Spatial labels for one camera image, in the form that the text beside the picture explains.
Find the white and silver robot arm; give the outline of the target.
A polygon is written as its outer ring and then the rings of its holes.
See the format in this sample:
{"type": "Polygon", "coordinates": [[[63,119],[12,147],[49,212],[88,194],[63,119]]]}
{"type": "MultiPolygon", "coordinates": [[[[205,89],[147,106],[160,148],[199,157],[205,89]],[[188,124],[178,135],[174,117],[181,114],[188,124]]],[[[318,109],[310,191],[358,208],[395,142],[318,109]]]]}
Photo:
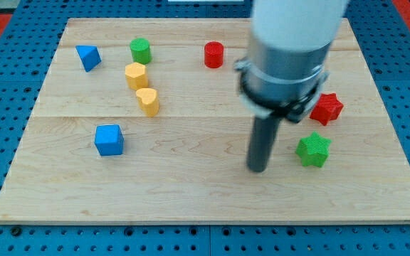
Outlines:
{"type": "Polygon", "coordinates": [[[257,0],[242,87],[264,107],[305,97],[318,83],[347,0],[257,0]]]}

